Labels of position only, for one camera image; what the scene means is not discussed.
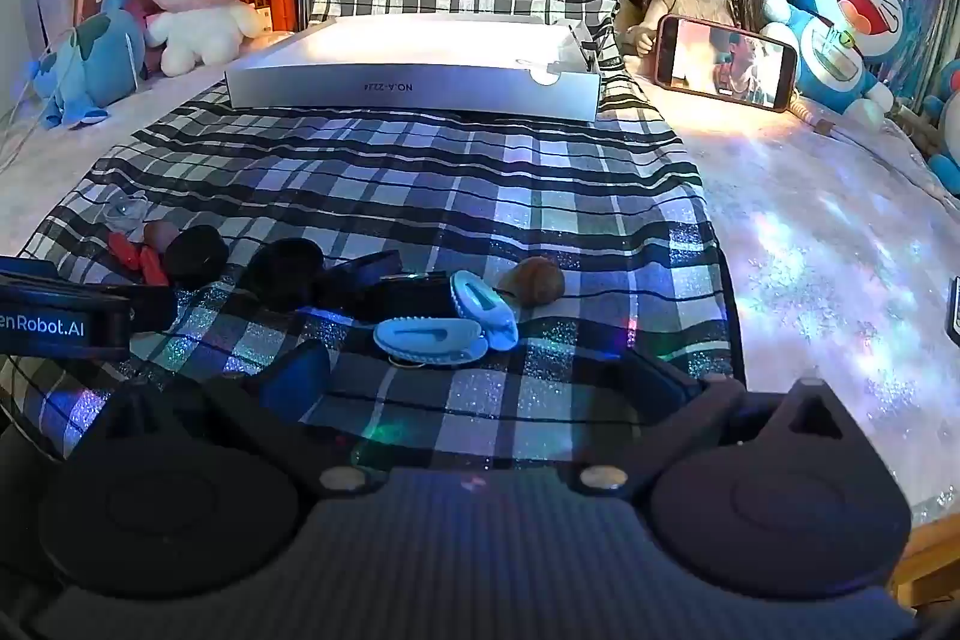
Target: brown ball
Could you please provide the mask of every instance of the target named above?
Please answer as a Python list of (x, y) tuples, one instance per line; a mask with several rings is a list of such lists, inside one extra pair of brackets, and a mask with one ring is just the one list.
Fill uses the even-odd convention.
[(563, 296), (565, 281), (563, 272), (553, 261), (534, 256), (517, 263), (503, 276), (499, 287), (515, 297), (522, 307), (543, 307)]
[(151, 220), (143, 227), (143, 241), (163, 255), (179, 236), (179, 228), (168, 220)]

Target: plaid cloth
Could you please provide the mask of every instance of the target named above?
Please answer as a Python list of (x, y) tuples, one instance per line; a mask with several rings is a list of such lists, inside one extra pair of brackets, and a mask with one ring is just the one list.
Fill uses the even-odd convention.
[[(358, 463), (506, 466), (576, 461), (635, 437), (603, 362), (634, 340), (694, 376), (731, 372), (720, 255), (698, 173), (613, 45), (616, 0), (317, 0), (330, 14), (470, 9), (580, 17), (603, 64), (593, 125), (397, 111), (258, 111), (223, 85), (110, 151), (43, 221), (25, 253), (75, 281), (119, 279), (104, 204), (142, 191), (148, 220), (209, 223), (223, 279), (183, 293), (169, 333), (138, 336), (117, 365), (18, 359), (0, 387), (68, 453), (123, 381), (164, 386), (256, 372), (306, 339), (333, 360), (304, 418)], [(466, 368), (400, 369), (371, 330), (335, 314), (264, 311), (237, 281), (266, 242), (308, 237), (332, 262), (397, 249), (408, 271), (496, 280), (554, 258), (566, 293), (520, 314), (521, 343)]]

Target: blue plush toy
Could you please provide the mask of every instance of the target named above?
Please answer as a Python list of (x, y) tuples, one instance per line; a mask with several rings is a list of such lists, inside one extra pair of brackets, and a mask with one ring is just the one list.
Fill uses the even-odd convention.
[(103, 0), (101, 11), (74, 28), (59, 47), (32, 66), (32, 85), (47, 100), (48, 124), (94, 124), (107, 106), (131, 95), (143, 70), (143, 31), (127, 0)]
[(940, 129), (940, 152), (928, 165), (941, 184), (954, 196), (960, 196), (960, 60), (950, 61), (940, 71), (936, 95), (923, 100), (923, 114), (936, 121)]
[(762, 33), (798, 53), (797, 91), (873, 126), (893, 107), (864, 64), (891, 57), (904, 32), (898, 0), (764, 0)]

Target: silver screw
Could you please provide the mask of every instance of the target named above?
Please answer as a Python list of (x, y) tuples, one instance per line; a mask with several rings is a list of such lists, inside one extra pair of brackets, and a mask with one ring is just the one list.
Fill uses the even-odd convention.
[(367, 484), (367, 475), (356, 467), (340, 466), (325, 469), (320, 475), (320, 485), (328, 491), (350, 493), (359, 491)]
[(616, 491), (627, 485), (627, 473), (618, 467), (593, 466), (580, 473), (580, 482), (596, 491)]

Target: black circular disc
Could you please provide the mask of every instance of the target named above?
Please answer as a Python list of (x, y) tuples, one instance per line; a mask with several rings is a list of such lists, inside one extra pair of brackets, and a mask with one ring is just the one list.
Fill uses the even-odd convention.
[(649, 506), (664, 548), (714, 584), (767, 599), (828, 599), (883, 581), (910, 531), (896, 485), (856, 469), (843, 440), (788, 447), (777, 458), (755, 441), (670, 468)]
[(256, 252), (241, 285), (267, 309), (289, 313), (313, 304), (314, 284), (322, 271), (323, 250), (314, 242), (277, 239)]
[(164, 599), (256, 571), (298, 512), (290, 480), (262, 459), (156, 434), (66, 463), (40, 506), (40, 542), (80, 587)]
[(191, 226), (163, 253), (163, 271), (174, 285), (197, 290), (220, 279), (227, 258), (227, 242), (213, 226)]

